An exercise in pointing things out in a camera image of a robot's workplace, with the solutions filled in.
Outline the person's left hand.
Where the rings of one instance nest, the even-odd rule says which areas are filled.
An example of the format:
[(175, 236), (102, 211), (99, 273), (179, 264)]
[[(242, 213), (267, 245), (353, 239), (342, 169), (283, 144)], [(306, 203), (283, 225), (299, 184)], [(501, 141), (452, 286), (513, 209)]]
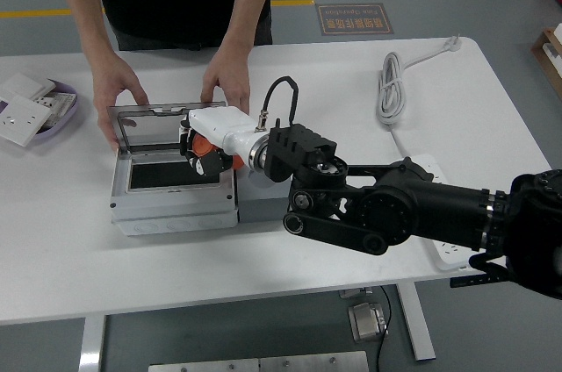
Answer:
[(249, 50), (222, 44), (203, 75), (200, 100), (210, 103), (214, 90), (221, 88), (229, 106), (249, 114)]

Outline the person's right hand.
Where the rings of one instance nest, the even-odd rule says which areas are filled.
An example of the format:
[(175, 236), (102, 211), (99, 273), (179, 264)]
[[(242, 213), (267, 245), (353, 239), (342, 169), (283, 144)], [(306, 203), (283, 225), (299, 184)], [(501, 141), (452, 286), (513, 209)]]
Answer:
[(97, 125), (108, 141), (111, 149), (119, 149), (119, 141), (114, 132), (109, 107), (113, 107), (120, 93), (128, 90), (135, 103), (147, 105), (148, 95), (131, 67), (112, 50), (97, 54), (90, 63), (93, 79), (93, 104), (97, 110)]

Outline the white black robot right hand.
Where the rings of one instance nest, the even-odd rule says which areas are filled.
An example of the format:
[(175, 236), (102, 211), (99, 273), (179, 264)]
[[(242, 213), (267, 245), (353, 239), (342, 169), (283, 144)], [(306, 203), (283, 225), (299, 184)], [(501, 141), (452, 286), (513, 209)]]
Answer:
[(217, 175), (242, 165), (263, 170), (265, 127), (235, 107), (191, 110), (180, 122), (180, 154), (197, 174)]

